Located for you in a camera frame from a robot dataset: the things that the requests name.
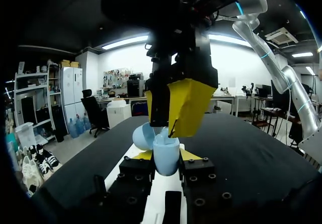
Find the light blue cup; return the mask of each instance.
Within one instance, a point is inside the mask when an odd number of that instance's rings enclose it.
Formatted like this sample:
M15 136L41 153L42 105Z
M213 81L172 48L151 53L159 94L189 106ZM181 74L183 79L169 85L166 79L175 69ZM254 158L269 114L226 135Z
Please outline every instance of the light blue cup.
M163 176L171 176L178 169L180 142L178 138L168 138L162 132L153 142L153 157L156 170Z
M136 128L132 134L132 140L135 146L144 151L153 149L154 138L154 129L148 122Z

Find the white refrigerator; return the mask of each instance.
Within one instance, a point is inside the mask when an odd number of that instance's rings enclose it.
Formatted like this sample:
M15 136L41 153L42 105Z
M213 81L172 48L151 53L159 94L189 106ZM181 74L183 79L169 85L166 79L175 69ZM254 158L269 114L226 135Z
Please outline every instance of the white refrigerator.
M76 115L84 116L85 108L83 98L83 69L64 67L61 69L62 100L64 105L66 122L74 121Z

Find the printer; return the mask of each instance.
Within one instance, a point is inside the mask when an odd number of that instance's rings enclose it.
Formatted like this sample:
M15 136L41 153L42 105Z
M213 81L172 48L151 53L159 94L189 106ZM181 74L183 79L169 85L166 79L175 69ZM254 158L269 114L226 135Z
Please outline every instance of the printer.
M143 73L134 73L129 76L127 83L128 97L143 97L144 80Z

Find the blue water bottle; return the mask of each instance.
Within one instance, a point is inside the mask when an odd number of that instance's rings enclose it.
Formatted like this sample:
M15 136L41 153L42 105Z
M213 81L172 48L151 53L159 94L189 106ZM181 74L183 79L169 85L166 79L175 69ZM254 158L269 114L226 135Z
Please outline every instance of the blue water bottle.
M86 130L89 130L91 128L91 123L89 118L86 116L86 113L84 113L84 126Z
M68 131L72 138L77 138L79 136L75 124L72 122L72 119L70 119L70 123L68 124Z
M76 129L79 135L81 135L83 132L85 132L84 123L79 119L79 115L77 114L77 120L76 120Z

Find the yellow pad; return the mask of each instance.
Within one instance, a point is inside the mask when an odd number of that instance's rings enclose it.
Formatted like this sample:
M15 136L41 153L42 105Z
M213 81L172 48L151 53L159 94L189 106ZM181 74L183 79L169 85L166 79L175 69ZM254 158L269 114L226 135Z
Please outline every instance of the yellow pad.
M201 157L193 155L192 153L184 150L183 148L180 148L180 153L181 153L183 161L190 160L190 159L193 159L193 160L201 160L202 159Z
M145 96L147 99L147 112L149 113L149 122L151 122L152 92L146 91Z
M191 137L195 135L216 88L193 79L168 84L170 89L169 135Z
M133 157L134 160L144 159L144 160L151 160L152 157L152 150L148 150L145 152L139 153L139 155Z

